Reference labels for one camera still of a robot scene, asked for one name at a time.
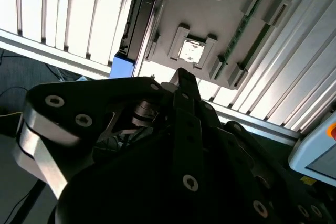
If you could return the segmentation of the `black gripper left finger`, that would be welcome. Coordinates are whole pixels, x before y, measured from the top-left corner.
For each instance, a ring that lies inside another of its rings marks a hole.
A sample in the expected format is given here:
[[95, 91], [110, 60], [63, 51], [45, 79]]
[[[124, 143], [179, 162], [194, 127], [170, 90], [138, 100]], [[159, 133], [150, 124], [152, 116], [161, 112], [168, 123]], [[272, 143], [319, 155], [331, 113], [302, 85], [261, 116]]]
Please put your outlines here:
[[60, 197], [93, 164], [97, 142], [156, 126], [174, 108], [192, 113], [200, 100], [195, 76], [183, 68], [164, 85], [150, 77], [37, 85], [26, 93], [17, 131], [28, 159], [17, 163]]

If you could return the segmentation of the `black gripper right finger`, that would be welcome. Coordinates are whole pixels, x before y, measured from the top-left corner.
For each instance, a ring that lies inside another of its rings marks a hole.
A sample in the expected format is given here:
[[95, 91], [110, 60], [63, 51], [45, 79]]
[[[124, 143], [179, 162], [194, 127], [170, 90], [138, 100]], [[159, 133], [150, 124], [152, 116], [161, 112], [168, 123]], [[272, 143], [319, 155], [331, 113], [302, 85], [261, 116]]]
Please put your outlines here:
[[221, 124], [214, 108], [201, 99], [191, 73], [187, 91], [214, 164], [223, 223], [335, 223], [335, 207], [308, 190], [239, 123]]

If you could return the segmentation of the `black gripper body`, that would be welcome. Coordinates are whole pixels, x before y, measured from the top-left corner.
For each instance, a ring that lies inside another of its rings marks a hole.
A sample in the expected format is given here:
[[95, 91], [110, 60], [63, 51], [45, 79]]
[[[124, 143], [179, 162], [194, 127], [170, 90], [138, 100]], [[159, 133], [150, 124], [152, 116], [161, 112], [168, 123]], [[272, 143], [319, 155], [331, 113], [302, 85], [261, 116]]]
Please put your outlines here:
[[214, 164], [196, 110], [170, 111], [162, 129], [76, 175], [57, 223], [223, 223]]

